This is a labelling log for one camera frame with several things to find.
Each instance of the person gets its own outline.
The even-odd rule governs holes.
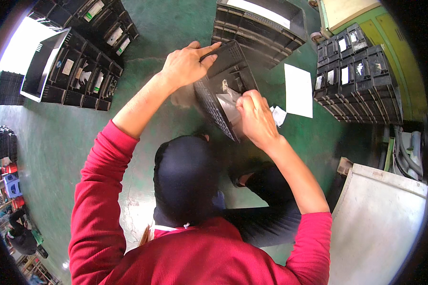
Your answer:
[[[6,233],[6,241],[23,255],[35,254],[37,250],[36,239],[32,235],[32,231],[24,225],[18,223],[25,214],[23,209],[18,209],[10,214],[9,220],[11,230]]]
[[[168,55],[163,69],[108,122],[94,141],[76,185],[68,246],[73,284],[326,284],[331,214],[316,179],[278,133],[256,90],[237,100],[244,134],[273,163],[230,176],[268,207],[212,206],[219,169],[208,136],[182,136],[155,156],[154,239],[125,253],[119,225],[121,180],[146,124],[178,88],[205,76],[220,43],[192,42]],[[258,246],[289,242],[285,266]]]

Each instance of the green floor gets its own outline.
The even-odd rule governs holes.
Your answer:
[[[291,2],[305,11],[309,34],[320,30],[319,14],[306,0]],[[49,253],[49,258],[42,262],[64,284],[71,283],[70,273],[62,264],[68,261],[74,189],[97,133],[161,69],[168,53],[193,40],[202,45],[210,43],[215,0],[123,0],[123,3],[141,35],[139,42],[132,42],[122,55],[125,69],[109,112],[31,100],[24,106],[0,106],[0,124],[8,125],[17,134],[22,192]],[[311,72],[313,82],[317,59],[314,48],[311,42],[306,43],[285,61]],[[270,105],[285,108],[283,64],[271,71],[255,71],[254,75]],[[152,219],[155,151],[161,143],[191,133],[203,123],[193,108],[180,109],[167,100],[145,129],[125,173],[119,198],[120,223],[128,250],[137,246],[144,225]],[[225,140],[217,129],[210,129],[213,142],[222,145],[219,155],[225,165],[246,157],[266,158],[250,142],[238,146]],[[340,123],[316,103],[313,119],[288,114],[279,132],[307,163],[325,193],[330,189],[340,156],[363,164],[367,161],[371,127]],[[250,191],[231,186],[225,175],[221,186],[229,208],[266,206]],[[276,262],[283,264],[291,247],[291,244],[284,244],[265,250]]]

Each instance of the bright window light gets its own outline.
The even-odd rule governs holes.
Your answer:
[[[25,17],[5,49],[0,60],[0,72],[9,71],[25,75],[38,44],[56,33],[36,20]]]

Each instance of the red sweater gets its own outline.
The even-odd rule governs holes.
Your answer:
[[[286,266],[242,241],[223,218],[179,229],[124,255],[122,176],[137,140],[111,121],[98,134],[76,185],[68,247],[73,284],[326,284],[331,214],[302,215]]]

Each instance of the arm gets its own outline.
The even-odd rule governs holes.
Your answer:
[[[331,214],[311,171],[277,132],[268,102],[256,90],[245,92],[236,108],[243,132],[265,151],[290,185],[302,214],[294,250],[286,262],[302,284],[326,284],[330,270]]]
[[[156,74],[100,132],[76,185],[72,238],[68,246],[74,284],[98,284],[122,260],[126,241],[119,225],[120,184],[139,136],[163,101],[177,88],[205,76],[220,46],[198,42],[171,53]]]

